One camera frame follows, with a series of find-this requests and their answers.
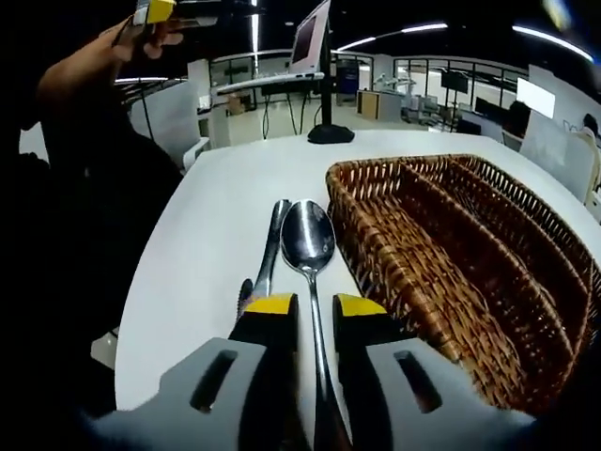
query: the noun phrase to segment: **floor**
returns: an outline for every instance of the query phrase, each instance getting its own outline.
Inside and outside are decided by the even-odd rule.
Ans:
[[[294,112],[295,127],[297,132],[301,133],[301,110],[302,101],[293,100],[291,102]],[[314,120],[321,122],[321,113],[317,113],[321,101],[312,100],[306,102],[303,115],[302,134],[308,133],[314,126]],[[231,116],[229,120],[230,140],[232,146],[246,144],[263,139],[263,117],[265,115],[265,106],[263,104],[255,111],[249,111],[238,116]],[[428,130],[416,124],[408,124],[399,120],[398,122],[380,122],[376,120],[365,119],[357,115],[355,106],[336,106],[332,107],[332,122],[337,125],[344,125],[351,130],[373,130],[373,129],[393,129],[393,130]],[[287,101],[273,102],[269,106],[269,138],[278,138],[282,136],[291,136],[295,134],[292,120],[290,117],[290,106]],[[107,334],[103,338],[95,341],[92,345],[92,357],[99,362],[115,369],[116,345],[118,338],[118,329],[115,334]]]

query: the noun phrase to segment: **wicker basket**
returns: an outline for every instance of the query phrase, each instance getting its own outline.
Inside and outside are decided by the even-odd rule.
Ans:
[[[466,156],[339,163],[327,176],[363,295],[463,365],[494,405],[538,414],[589,339],[599,293],[591,257],[562,253],[567,241],[584,247],[517,205],[544,204],[512,181]]]

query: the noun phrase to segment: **person's arm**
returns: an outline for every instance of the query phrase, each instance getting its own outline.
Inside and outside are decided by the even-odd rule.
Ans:
[[[42,104],[56,104],[68,100],[85,84],[105,76],[106,83],[112,83],[122,63],[130,61],[135,38],[141,27],[128,25],[129,19],[109,28],[95,40],[71,56],[51,66],[39,81],[37,99]],[[150,42],[144,51],[156,59],[162,54],[163,45],[179,44],[182,36],[173,33],[177,22],[160,23],[156,26]]]

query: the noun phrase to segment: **spoon handle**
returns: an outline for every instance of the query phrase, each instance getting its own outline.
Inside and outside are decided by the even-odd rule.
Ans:
[[[314,451],[350,451],[352,446],[336,401],[323,338],[316,274],[308,273],[311,318],[316,347],[316,428]]]
[[[290,205],[289,200],[282,199],[278,200],[273,206],[270,231],[265,243],[265,253],[263,254],[263,261],[261,261],[261,268],[259,269],[253,289],[253,296],[256,298],[264,298],[271,294],[273,265],[280,249],[280,230],[282,229],[282,223],[284,222],[285,214],[290,209]]]

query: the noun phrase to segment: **spoon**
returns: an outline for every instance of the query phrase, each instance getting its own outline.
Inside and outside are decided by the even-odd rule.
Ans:
[[[350,449],[331,384],[317,299],[317,275],[330,262],[336,248],[328,214],[312,200],[294,203],[282,223],[281,241],[285,261],[309,283],[317,375],[314,450]]]

